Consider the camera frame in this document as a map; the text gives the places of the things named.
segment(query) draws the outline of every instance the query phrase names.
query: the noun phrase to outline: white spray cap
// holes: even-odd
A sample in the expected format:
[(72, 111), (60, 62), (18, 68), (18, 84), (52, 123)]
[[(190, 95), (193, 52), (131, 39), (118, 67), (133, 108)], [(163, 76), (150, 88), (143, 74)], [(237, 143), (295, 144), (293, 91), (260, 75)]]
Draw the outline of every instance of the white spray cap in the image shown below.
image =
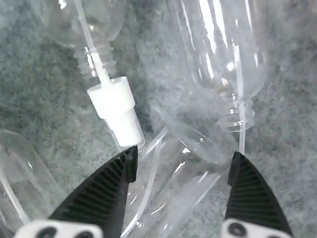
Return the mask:
[(87, 93), (98, 116), (104, 119), (120, 147), (143, 142), (144, 136), (134, 110), (135, 101), (126, 77), (114, 78), (111, 84), (91, 87)]

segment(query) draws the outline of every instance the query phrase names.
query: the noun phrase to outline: transparent plastic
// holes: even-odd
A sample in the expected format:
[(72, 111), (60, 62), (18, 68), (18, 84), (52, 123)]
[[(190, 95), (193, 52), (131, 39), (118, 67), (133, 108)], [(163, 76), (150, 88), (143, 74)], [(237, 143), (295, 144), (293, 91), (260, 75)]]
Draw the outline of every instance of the transparent plastic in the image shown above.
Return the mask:
[(188, 75), (216, 108), (220, 126), (231, 132), (250, 128), (255, 114), (252, 98), (265, 81), (258, 44), (260, 1), (166, 2), (182, 38)]
[(75, 51), (78, 66), (84, 78), (97, 75), (92, 54), (98, 52), (103, 67), (109, 74), (115, 73), (115, 60), (110, 41), (122, 28), (125, 16), (125, 0), (80, 0), (86, 16), (88, 30), (95, 49), (88, 46), (76, 0), (30, 0), (34, 13), (44, 25), (48, 35), (63, 46)]
[(0, 218), (13, 232), (47, 218), (66, 194), (21, 135), (0, 130)]
[[(98, 115), (106, 115), (107, 118), (100, 118), (106, 120), (118, 150), (136, 144), (141, 147), (144, 136), (134, 113), (134, 105), (126, 108), (131, 102), (135, 103), (129, 83), (120, 80), (122, 77), (110, 78), (110, 75), (115, 74), (116, 63), (112, 58), (109, 41), (117, 36), (123, 25), (125, 0), (30, 1), (48, 34), (62, 45), (75, 49), (83, 77), (99, 78), (100, 84), (88, 89), (88, 94)], [(108, 100), (105, 89), (116, 90), (117, 100)], [(127, 94), (131, 94), (128, 101), (124, 100)], [(131, 143), (127, 143), (116, 120), (125, 126), (127, 132), (134, 132), (134, 136), (140, 138), (131, 141), (131, 133)]]
[(168, 127), (145, 149), (137, 180), (129, 185), (121, 237), (172, 235), (214, 186), (237, 149), (230, 134), (217, 133), (209, 140), (181, 122), (164, 120)]

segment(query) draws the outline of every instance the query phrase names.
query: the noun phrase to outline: bottle neck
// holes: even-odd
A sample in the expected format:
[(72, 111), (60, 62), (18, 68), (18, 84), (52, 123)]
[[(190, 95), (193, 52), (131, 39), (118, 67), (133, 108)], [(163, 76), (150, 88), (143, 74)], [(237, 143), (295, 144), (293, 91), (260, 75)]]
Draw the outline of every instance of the bottle neck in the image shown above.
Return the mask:
[(231, 101), (226, 104), (219, 117), (220, 127), (225, 131), (239, 132), (244, 123), (245, 129), (249, 129), (254, 125), (255, 112), (252, 106), (251, 100), (239, 104), (237, 101)]
[[(97, 53), (99, 54), (103, 67), (110, 76), (116, 73), (116, 61), (112, 54), (112, 47), (108, 41), (95, 42)], [(74, 57), (78, 61), (78, 67), (83, 78), (89, 79), (92, 77), (98, 77), (94, 62), (91, 57), (91, 53), (87, 46), (80, 45), (75, 48)]]

